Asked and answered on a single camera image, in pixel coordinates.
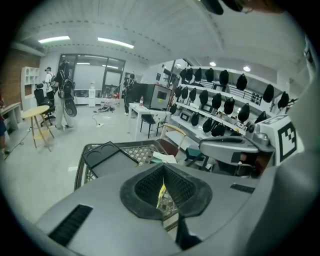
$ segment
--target ceiling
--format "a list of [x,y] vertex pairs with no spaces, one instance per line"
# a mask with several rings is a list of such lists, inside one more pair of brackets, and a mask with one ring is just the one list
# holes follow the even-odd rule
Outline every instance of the ceiling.
[[[302,90],[308,80],[304,33],[287,14],[207,12],[198,0],[48,0],[25,21],[16,41],[49,52],[100,54],[157,64],[185,58],[196,66],[249,64],[254,74],[283,70]],[[99,42],[98,37],[134,45]]]

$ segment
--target floor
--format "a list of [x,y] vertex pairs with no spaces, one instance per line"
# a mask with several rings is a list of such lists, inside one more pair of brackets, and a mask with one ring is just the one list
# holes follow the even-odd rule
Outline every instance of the floor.
[[[52,152],[41,140],[36,141],[35,149],[32,133],[28,132],[30,120],[20,123],[19,130],[10,135],[10,149],[26,138],[1,165],[2,188],[13,209],[30,222],[35,223],[51,206],[73,192],[79,159],[86,144],[134,140],[133,134],[128,133],[128,117],[122,106],[116,107],[113,113],[94,116],[98,123],[104,124],[100,128],[92,119],[95,109],[98,107],[79,106],[77,116],[72,119],[72,129],[63,131],[51,126],[54,139],[47,138]],[[156,130],[151,131],[150,139],[158,139],[160,134],[156,137]],[[147,139],[148,125],[144,124],[138,140]],[[185,155],[179,152],[176,158],[183,163]]]

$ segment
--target black vent slot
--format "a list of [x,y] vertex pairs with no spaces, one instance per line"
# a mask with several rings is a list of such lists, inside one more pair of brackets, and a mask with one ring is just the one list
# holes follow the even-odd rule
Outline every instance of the black vent slot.
[[67,246],[71,239],[75,236],[79,228],[85,222],[88,215],[93,210],[92,207],[79,204],[49,237],[62,246]]

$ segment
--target brick wall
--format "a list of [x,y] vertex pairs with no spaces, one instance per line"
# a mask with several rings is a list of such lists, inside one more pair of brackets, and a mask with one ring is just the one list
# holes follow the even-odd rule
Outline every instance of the brick wall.
[[[9,50],[0,69],[0,90],[6,106],[21,102],[21,70],[23,67],[39,68],[40,58],[25,51]],[[31,88],[26,88],[25,92],[31,94]]]

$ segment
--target white bookshelf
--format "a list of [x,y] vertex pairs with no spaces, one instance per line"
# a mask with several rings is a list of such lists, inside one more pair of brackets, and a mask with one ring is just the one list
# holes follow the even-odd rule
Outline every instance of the white bookshelf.
[[[40,70],[37,67],[25,66],[21,70],[20,93],[23,111],[27,111],[37,106],[34,91],[36,89],[36,85],[39,84],[39,75]],[[31,86],[31,94],[29,95],[26,95],[26,86]]]

